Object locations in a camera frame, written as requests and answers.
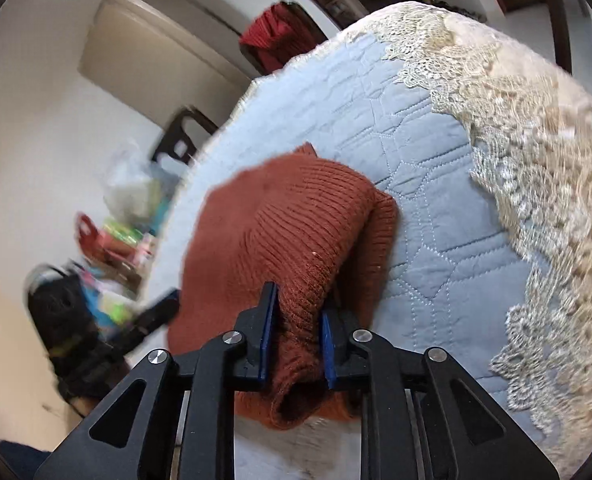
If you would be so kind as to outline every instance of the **dark blue fabric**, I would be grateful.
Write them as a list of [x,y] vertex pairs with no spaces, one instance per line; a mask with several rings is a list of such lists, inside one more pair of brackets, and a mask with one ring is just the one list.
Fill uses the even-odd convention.
[[0,441],[0,454],[20,480],[32,480],[38,468],[50,455],[48,451],[40,451],[7,440]]

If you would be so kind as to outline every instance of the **metal screw head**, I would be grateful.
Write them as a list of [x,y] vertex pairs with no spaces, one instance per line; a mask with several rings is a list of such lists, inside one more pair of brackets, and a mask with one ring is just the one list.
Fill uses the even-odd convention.
[[164,350],[152,350],[147,359],[153,365],[157,365],[167,359],[167,352]]
[[359,343],[367,343],[368,341],[371,341],[372,337],[374,336],[369,330],[364,330],[361,328],[354,330],[352,337],[354,338],[354,341],[358,341]]
[[442,363],[447,359],[447,352],[442,348],[430,348],[429,352],[427,352],[427,357],[429,357],[432,361],[437,363]]
[[243,339],[243,335],[236,330],[230,330],[229,332],[225,332],[222,335],[222,340],[227,343],[228,345],[235,345],[236,343],[240,343],[241,339]]

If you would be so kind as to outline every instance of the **light blue quilted bedspread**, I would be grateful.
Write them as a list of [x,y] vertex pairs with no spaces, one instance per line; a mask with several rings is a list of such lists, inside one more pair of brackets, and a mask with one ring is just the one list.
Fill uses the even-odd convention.
[[[471,147],[463,127],[449,115],[433,113],[424,89],[394,83],[403,62],[382,60],[385,48],[367,35],[260,82],[178,197],[148,296],[178,284],[182,256],[209,188],[309,141],[319,156],[365,174],[400,207],[373,329],[401,348],[444,347],[506,407],[507,382],[489,371],[489,362],[506,343],[508,308],[524,300],[529,265],[509,247],[493,200],[470,179]],[[532,439],[542,439],[528,412],[512,416]],[[258,446],[270,454],[273,446],[282,446],[276,444],[281,438],[289,440],[275,433],[251,437],[265,430],[249,421],[238,422],[237,431],[237,473],[244,472],[239,469],[250,456],[258,460],[257,453],[264,453]],[[285,449],[302,445],[297,437],[292,441]],[[286,470],[284,463],[272,467]]]

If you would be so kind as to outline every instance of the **red garment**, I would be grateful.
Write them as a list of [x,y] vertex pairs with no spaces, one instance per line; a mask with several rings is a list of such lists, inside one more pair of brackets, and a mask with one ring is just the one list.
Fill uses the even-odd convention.
[[307,26],[283,2],[265,10],[239,39],[252,47],[268,73],[281,69],[298,54],[316,47],[316,40]]
[[181,306],[169,326],[173,354],[199,349],[279,287],[270,384],[236,393],[236,412],[278,430],[308,416],[348,419],[327,390],[318,314],[332,284],[369,326],[387,273],[398,209],[360,173],[318,158],[310,144],[243,171],[207,197],[183,268]]

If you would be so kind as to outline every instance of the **plastic bag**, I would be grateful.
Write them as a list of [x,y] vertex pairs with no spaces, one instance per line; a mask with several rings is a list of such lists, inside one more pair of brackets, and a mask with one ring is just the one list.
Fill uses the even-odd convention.
[[162,198],[151,162],[134,142],[116,153],[103,183],[103,199],[114,218],[146,231]]

